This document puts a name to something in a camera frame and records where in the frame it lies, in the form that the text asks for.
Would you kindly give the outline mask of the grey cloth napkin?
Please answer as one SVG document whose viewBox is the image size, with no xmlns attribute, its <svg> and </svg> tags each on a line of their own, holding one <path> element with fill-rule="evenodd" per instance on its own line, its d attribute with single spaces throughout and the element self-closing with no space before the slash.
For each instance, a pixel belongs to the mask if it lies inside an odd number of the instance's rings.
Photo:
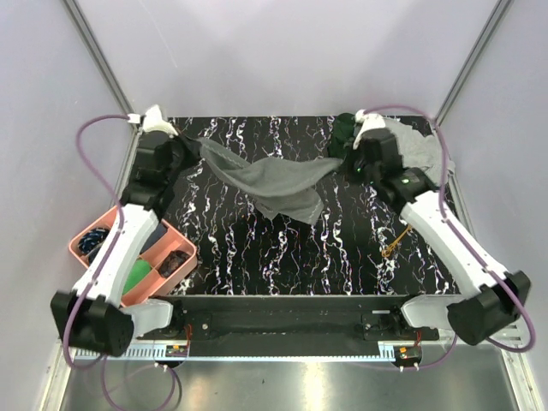
<svg viewBox="0 0 548 411">
<path fill-rule="evenodd" d="M 199 139 L 200 156 L 225 184 L 252 198 L 255 208 L 272 220 L 284 215 L 309 225 L 319 220 L 324 203 L 316 184 L 338 170 L 339 158 L 296 162 L 266 157 L 249 163 L 211 139 Z"/>
</svg>

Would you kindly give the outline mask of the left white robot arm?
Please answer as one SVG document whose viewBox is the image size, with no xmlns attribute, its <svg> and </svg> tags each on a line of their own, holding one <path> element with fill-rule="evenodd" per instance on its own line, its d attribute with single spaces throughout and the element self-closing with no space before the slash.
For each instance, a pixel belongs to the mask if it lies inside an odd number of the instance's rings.
<svg viewBox="0 0 548 411">
<path fill-rule="evenodd" d="M 83 276 L 69 292 L 58 291 L 51 299 L 63 356 L 70 365 L 74 348 L 90 350 L 99 357 L 119 357 L 136 337 L 157 330 L 174 339 L 185 327 L 185 318 L 173 311 L 171 303 L 147 299 L 123 307 L 122 292 L 140 250 L 174 199 L 179 175 L 199 162 L 200 144 L 180 136 L 156 104 L 142 114 L 131 113 L 122 119 L 140 130 L 135 169 L 122 194 L 116 194 L 83 151 L 83 132 L 102 119 L 85 122 L 76 134 L 80 158 L 112 196 L 116 219 Z"/>
</svg>

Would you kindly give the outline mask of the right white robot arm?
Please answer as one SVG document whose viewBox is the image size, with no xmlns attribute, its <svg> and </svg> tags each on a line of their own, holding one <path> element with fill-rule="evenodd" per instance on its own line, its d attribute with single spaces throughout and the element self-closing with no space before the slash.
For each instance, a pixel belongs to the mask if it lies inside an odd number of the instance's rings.
<svg viewBox="0 0 548 411">
<path fill-rule="evenodd" d="M 359 110 L 360 129 L 347 150 L 348 176 L 371 184 L 378 197 L 419 234 L 455 279 L 456 295 L 418 295 L 389 317 L 391 334 L 408 339 L 419 328 L 453 331 L 475 346 L 518 319 L 529 330 L 530 349 L 536 338 L 524 308 L 531 281 L 523 271 L 509 272 L 456 219 L 441 188 L 416 167 L 407 168 L 396 136 L 385 118 Z"/>
</svg>

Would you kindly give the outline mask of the dark green garment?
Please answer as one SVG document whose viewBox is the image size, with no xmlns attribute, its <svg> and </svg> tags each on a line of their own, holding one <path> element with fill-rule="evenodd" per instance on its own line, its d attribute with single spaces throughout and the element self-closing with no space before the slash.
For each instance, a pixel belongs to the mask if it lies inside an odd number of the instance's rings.
<svg viewBox="0 0 548 411">
<path fill-rule="evenodd" d="M 331 137 L 327 146 L 330 158 L 345 159 L 355 139 L 356 121 L 352 113 L 341 113 L 332 123 Z"/>
</svg>

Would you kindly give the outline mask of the light grey shirt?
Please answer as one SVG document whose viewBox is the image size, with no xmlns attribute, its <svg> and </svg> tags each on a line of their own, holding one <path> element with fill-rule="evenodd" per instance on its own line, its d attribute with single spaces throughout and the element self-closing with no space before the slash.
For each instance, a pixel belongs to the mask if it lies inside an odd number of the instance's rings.
<svg viewBox="0 0 548 411">
<path fill-rule="evenodd" d="M 396 136 L 403 166 L 420 168 L 439 187 L 442 182 L 442 147 L 432 134 L 423 136 L 418 130 L 386 117 L 386 127 Z"/>
</svg>

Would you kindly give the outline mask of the grey blue folded cloth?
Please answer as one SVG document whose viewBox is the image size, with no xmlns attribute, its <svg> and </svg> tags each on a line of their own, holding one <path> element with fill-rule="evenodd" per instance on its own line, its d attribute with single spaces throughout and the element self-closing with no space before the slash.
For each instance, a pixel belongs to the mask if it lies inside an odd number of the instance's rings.
<svg viewBox="0 0 548 411">
<path fill-rule="evenodd" d="M 145 253 L 149 248 L 155 245 L 167 232 L 167 228 L 160 223 L 156 229 L 148 236 L 143 247 L 140 250 L 140 254 Z"/>
</svg>

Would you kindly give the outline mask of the gold spoon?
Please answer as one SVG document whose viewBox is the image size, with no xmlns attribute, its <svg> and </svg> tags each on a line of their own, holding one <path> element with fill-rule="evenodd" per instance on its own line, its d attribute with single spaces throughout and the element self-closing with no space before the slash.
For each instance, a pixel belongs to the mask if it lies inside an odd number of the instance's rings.
<svg viewBox="0 0 548 411">
<path fill-rule="evenodd" d="M 407 225 L 407 227 L 404 229 L 404 231 L 388 246 L 384 247 L 381 251 L 381 256 L 383 258 L 389 258 L 393 251 L 398 247 L 398 245 L 401 243 L 403 237 L 407 235 L 413 227 L 411 225 Z"/>
</svg>

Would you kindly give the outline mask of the pink compartment tray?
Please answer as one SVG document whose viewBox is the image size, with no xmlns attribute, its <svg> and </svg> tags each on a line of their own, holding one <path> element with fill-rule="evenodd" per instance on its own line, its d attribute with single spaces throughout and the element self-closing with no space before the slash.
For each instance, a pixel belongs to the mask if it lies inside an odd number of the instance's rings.
<svg viewBox="0 0 548 411">
<path fill-rule="evenodd" d="M 116 226 L 116 208 L 110 208 L 69 243 L 68 249 L 85 267 L 97 256 L 103 240 Z M 197 266 L 197 247 L 166 220 L 146 240 L 124 286 L 123 307 L 154 296 L 167 295 Z"/>
</svg>

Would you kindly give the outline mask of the dark brown rolled item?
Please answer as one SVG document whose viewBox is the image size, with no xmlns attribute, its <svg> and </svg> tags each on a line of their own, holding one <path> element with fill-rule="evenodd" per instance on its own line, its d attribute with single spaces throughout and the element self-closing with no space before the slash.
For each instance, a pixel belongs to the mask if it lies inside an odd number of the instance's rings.
<svg viewBox="0 0 548 411">
<path fill-rule="evenodd" d="M 164 259 L 158 268 L 158 273 L 163 278 L 170 277 L 188 260 L 189 255 L 182 250 L 173 250 Z"/>
</svg>

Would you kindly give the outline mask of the blue patterned rolled sock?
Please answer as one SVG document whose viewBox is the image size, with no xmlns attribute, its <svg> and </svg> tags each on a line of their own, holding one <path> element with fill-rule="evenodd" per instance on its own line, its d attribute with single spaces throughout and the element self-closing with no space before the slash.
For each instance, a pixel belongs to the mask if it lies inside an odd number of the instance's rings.
<svg viewBox="0 0 548 411">
<path fill-rule="evenodd" d="M 89 254 L 98 244 L 102 243 L 108 236 L 110 230 L 97 227 L 86 232 L 78 241 L 77 248 L 81 254 Z"/>
</svg>

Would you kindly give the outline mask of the green rolled cloth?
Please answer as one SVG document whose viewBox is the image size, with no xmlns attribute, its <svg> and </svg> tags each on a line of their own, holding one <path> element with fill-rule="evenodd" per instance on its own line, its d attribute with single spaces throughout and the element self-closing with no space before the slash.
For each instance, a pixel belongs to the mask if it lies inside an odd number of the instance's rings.
<svg viewBox="0 0 548 411">
<path fill-rule="evenodd" d="M 143 259 L 136 260 L 124 284 L 122 294 L 127 294 L 132 288 L 139 284 L 148 275 L 151 269 L 152 267 L 147 261 Z"/>
</svg>

